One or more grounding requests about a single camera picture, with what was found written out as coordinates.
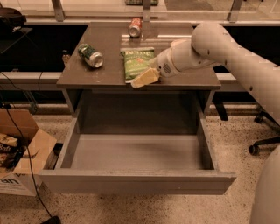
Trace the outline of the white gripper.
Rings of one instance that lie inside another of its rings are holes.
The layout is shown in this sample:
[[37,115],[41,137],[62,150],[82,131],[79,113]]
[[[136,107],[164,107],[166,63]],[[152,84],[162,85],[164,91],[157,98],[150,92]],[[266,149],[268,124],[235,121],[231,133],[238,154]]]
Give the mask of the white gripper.
[[141,88],[158,81],[160,74],[165,78],[179,74],[172,62],[171,48],[162,51],[157,57],[151,59],[148,64],[152,68],[142,72],[131,82],[133,88]]

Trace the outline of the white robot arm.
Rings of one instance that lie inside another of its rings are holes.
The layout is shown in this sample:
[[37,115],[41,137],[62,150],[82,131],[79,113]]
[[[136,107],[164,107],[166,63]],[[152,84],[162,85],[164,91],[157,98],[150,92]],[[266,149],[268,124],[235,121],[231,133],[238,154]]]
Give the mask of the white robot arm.
[[[280,67],[235,42],[220,24],[199,24],[190,38],[177,39],[148,62],[132,82],[149,85],[156,76],[171,77],[188,69],[224,66],[260,106],[280,124]],[[250,224],[280,224],[280,146],[266,159],[255,189]]]

